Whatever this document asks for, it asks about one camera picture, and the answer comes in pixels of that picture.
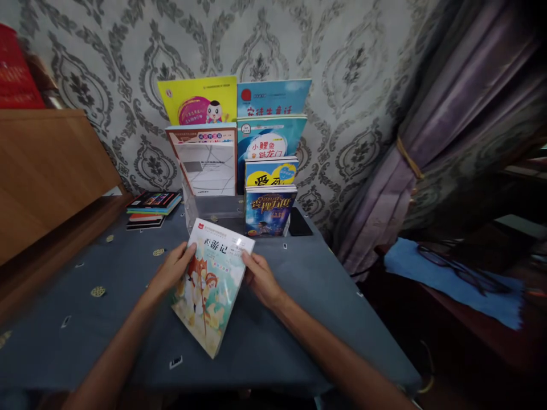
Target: curtain tie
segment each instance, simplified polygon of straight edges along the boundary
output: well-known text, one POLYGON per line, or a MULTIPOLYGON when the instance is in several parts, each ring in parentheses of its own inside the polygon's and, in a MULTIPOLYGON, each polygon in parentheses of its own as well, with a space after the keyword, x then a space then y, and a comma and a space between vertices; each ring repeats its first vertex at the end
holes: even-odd
POLYGON ((399 150, 399 152, 401 153, 401 155, 405 159, 406 163, 409 165, 409 167, 414 172, 414 175, 416 175, 416 178, 423 179, 424 175, 420 171, 420 168, 418 167, 418 165, 416 165, 416 163, 412 160, 412 158, 410 158, 408 152, 406 151, 405 147, 403 146, 403 142, 401 141, 401 137, 399 135, 397 135, 397 149, 399 150))

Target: hand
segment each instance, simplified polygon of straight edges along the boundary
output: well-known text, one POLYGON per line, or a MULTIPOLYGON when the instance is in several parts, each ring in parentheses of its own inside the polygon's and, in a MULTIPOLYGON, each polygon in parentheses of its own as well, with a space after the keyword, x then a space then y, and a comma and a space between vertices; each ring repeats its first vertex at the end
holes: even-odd
POLYGON ((173 249, 160 265, 145 294, 152 298, 162 297, 182 277, 190 259, 195 254, 196 244, 193 243, 186 249, 187 242, 181 243, 173 249))
POLYGON ((275 280, 266 259, 256 253, 249 255, 246 251, 242 252, 241 258, 248 268, 245 280, 258 299, 269 309, 279 307, 286 294, 275 280))

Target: gray patterned wallpaper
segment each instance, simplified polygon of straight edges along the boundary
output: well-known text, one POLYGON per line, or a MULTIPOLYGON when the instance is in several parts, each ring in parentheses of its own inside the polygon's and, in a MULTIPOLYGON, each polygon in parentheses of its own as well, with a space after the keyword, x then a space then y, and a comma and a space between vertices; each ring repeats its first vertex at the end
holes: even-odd
POLYGON ((393 140, 405 92, 454 3, 5 0, 0 19, 51 67, 65 102, 87 112, 135 192, 180 187, 157 80, 311 77, 297 184, 326 233, 393 140))

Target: red box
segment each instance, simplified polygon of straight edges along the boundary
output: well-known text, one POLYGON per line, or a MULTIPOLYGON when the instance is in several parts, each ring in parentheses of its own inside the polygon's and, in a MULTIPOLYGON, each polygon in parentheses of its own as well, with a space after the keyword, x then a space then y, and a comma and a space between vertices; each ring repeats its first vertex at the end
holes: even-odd
POLYGON ((45 108, 15 30, 0 24, 0 108, 45 108))

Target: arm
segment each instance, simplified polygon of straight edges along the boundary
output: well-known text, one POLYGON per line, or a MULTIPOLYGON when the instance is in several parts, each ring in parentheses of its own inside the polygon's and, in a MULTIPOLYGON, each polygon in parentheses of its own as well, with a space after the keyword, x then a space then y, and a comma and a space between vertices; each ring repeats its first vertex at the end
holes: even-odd
POLYGON ((158 305, 180 279, 194 253, 195 244, 186 249, 186 242, 169 253, 107 349, 80 387, 69 395, 63 410, 115 407, 158 305))
POLYGON ((247 283, 299 340, 333 383, 362 409, 415 409, 399 389, 296 304, 277 284, 268 262, 243 254, 247 283))

